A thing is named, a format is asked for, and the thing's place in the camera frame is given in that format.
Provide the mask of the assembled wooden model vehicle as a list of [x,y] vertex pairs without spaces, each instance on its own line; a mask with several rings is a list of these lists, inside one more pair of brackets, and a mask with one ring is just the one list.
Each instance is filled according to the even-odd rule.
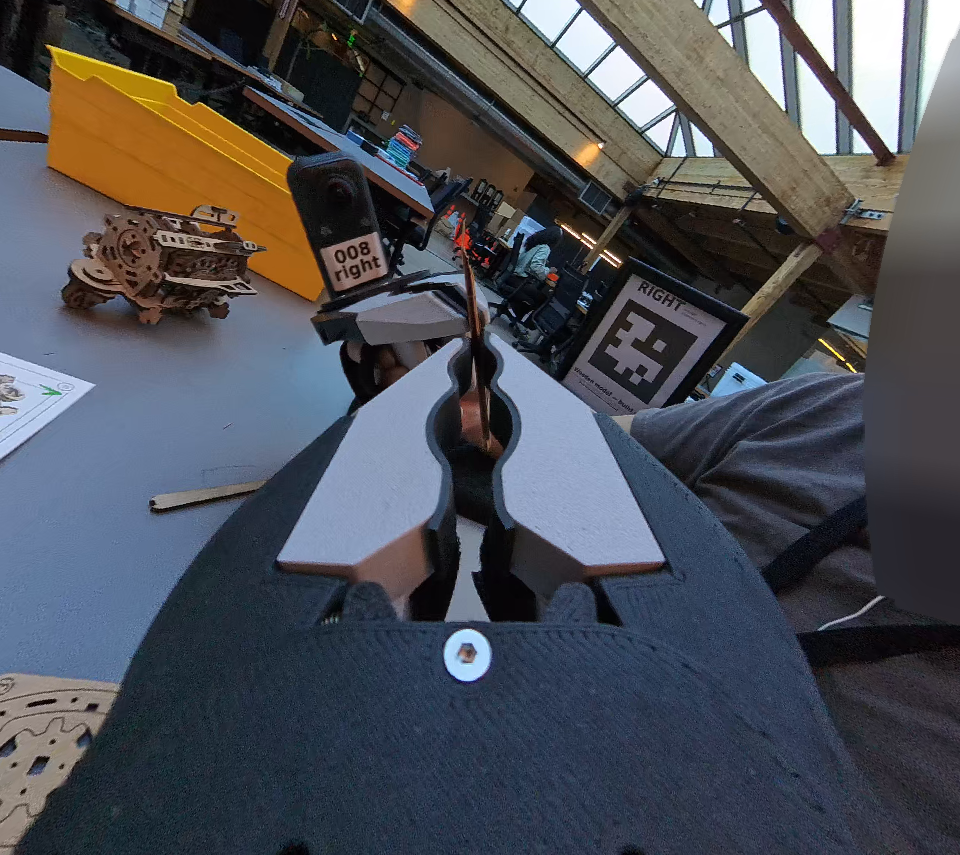
[[211,205],[188,214],[135,206],[108,214],[101,232],[83,237],[61,300],[86,311],[122,298],[150,325],[199,311],[224,320],[232,299],[257,294],[249,262],[267,252],[239,234],[238,221],[238,213]]

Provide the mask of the black office chair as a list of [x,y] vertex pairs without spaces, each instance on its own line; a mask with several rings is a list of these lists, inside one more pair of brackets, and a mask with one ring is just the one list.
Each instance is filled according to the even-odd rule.
[[500,303],[492,306],[492,319],[506,318],[519,338],[511,346],[521,352],[549,349],[564,326],[578,313],[577,303],[586,278],[565,266],[553,284],[533,277],[515,276]]

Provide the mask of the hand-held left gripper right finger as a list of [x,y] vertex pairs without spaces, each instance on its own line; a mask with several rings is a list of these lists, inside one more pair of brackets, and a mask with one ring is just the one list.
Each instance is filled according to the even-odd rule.
[[666,570],[666,556],[597,413],[487,335],[491,473],[480,597],[491,621],[535,621],[565,585]]

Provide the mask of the long grey desk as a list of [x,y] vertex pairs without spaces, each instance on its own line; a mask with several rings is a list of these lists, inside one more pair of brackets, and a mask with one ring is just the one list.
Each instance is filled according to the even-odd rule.
[[260,93],[250,86],[244,87],[243,96],[247,102],[264,110],[275,121],[292,129],[317,147],[318,151],[341,153],[351,157],[366,171],[366,178],[371,184],[410,208],[418,217],[429,220],[436,214],[425,185],[416,177],[400,170],[378,154],[367,152],[318,117],[287,105],[269,93]]

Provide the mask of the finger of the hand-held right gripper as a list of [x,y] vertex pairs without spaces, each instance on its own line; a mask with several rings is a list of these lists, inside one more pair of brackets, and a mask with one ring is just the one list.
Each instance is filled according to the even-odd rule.
[[460,337],[467,310],[442,289],[378,294],[358,304],[358,330],[367,345],[396,345]]

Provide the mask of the framed tag sign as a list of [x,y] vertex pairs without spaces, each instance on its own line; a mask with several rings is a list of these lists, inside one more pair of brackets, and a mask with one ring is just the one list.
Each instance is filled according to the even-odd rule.
[[748,325],[747,314],[630,258],[558,365],[594,409],[633,416],[688,400]]

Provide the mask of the yellow plastic bin stack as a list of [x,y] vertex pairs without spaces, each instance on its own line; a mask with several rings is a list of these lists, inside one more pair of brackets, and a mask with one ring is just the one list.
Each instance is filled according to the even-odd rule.
[[324,282],[287,184],[291,159],[174,84],[55,46],[48,167],[113,201],[190,214],[235,212],[266,248],[250,268],[316,301]]

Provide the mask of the illustrated instruction booklet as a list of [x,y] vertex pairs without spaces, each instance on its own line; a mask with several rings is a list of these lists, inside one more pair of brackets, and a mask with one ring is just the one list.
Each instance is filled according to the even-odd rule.
[[94,388],[92,382],[1,353],[1,460]]

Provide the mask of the laser-cut wooden parts sheet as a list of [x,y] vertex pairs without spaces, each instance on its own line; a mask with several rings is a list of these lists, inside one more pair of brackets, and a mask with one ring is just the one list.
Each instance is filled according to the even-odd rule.
[[1,852],[14,853],[87,753],[119,687],[18,672],[1,676]]

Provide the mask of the wooden model part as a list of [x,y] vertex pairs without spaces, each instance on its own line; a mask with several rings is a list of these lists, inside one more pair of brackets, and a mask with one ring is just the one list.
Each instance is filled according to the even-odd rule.
[[453,235],[456,251],[462,265],[466,319],[471,353],[473,387],[477,400],[481,448],[488,455],[494,453],[495,437],[491,431],[490,372],[486,361],[485,317],[479,306],[474,269],[470,258],[470,235],[463,216]]

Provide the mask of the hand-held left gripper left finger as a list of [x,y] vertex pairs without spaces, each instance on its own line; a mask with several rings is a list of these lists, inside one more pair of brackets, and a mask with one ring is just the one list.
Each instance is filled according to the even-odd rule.
[[447,619],[461,562],[449,454],[462,439],[467,338],[352,418],[277,556],[285,573],[376,584],[415,621]]

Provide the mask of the wooden stick part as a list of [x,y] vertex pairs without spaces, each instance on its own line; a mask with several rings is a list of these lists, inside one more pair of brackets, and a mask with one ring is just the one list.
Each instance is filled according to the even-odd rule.
[[156,514],[171,513],[200,505],[246,497],[258,492],[265,485],[265,480],[256,480],[160,494],[150,498],[149,509],[151,513]]

